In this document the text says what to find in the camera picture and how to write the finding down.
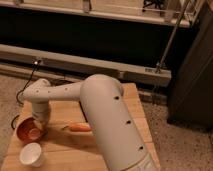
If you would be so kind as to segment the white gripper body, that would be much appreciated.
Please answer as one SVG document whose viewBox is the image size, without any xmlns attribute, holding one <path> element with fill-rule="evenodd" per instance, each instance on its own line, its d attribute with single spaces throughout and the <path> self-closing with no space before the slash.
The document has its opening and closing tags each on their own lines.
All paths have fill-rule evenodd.
<svg viewBox="0 0 213 171">
<path fill-rule="evenodd" d="M 32 104 L 32 116 L 39 122 L 48 122 L 50 119 L 51 107 L 48 102 Z"/>
</svg>

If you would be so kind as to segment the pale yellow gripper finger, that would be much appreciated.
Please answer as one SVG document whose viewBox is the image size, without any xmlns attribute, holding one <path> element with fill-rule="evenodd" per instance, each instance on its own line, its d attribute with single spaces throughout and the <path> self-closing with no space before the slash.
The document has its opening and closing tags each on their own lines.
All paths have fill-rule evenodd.
<svg viewBox="0 0 213 171">
<path fill-rule="evenodd" d="M 36 120 L 35 121 L 35 125 L 42 132 L 44 132 L 47 129 L 47 123 L 44 122 L 44 121 L 38 121 L 38 120 Z"/>
</svg>

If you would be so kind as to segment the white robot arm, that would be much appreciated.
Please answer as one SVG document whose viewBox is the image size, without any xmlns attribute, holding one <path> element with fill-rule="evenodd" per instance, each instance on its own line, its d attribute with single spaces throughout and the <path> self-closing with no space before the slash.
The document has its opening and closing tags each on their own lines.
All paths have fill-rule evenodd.
<svg viewBox="0 0 213 171">
<path fill-rule="evenodd" d="M 60 86 L 39 79 L 23 93 L 42 126 L 50 120 L 51 101 L 80 102 L 108 171 L 157 171 L 123 95 L 122 84 L 103 74 Z"/>
</svg>

